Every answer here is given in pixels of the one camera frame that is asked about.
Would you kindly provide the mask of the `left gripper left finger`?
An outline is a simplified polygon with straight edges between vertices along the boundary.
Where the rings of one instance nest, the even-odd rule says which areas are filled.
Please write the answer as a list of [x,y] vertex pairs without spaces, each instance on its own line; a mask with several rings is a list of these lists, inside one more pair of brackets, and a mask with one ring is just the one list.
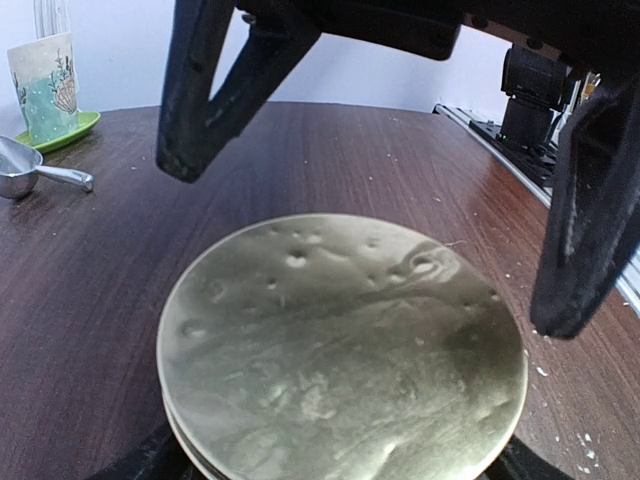
[[193,466],[171,427],[163,424],[127,455],[89,480],[191,479]]

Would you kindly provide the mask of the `metal scoop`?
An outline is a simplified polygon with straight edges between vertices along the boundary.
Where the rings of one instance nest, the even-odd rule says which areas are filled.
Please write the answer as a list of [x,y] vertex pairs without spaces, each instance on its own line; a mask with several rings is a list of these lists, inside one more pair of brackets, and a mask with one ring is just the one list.
[[31,193],[40,177],[67,183],[91,192],[94,177],[88,173],[51,167],[44,164],[43,155],[16,140],[1,137],[1,197],[19,200]]

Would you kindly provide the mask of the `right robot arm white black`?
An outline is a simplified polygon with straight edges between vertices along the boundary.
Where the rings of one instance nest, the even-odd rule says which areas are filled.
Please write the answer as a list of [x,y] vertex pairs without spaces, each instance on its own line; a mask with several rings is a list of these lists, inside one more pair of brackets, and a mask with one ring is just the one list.
[[532,146],[576,81],[595,92],[558,139],[531,301],[544,335],[590,321],[639,245],[639,5],[635,1],[179,1],[157,166],[196,181],[322,34],[447,60],[462,27],[510,42],[502,132]]

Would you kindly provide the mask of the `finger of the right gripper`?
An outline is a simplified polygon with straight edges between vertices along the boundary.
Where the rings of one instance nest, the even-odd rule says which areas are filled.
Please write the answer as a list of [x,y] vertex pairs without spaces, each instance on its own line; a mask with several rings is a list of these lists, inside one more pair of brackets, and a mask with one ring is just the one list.
[[639,245],[639,82],[601,87],[560,132],[530,319],[572,339]]
[[[235,10],[248,16],[249,36],[213,92]],[[319,28],[291,1],[176,2],[158,126],[158,167],[178,180],[195,182],[319,36]]]

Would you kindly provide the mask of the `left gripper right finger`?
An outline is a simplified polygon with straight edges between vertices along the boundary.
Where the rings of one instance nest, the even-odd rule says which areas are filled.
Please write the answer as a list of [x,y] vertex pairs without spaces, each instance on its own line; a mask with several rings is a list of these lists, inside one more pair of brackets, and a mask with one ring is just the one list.
[[497,459],[486,469],[490,480],[573,480],[551,465],[517,437],[512,437]]

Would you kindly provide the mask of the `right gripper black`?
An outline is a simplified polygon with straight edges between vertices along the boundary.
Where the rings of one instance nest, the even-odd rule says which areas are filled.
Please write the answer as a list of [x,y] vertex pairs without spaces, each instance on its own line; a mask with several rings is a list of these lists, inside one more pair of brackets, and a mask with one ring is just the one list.
[[608,87],[639,78],[636,1],[286,1],[321,32],[432,60],[451,57],[462,27],[601,74]]

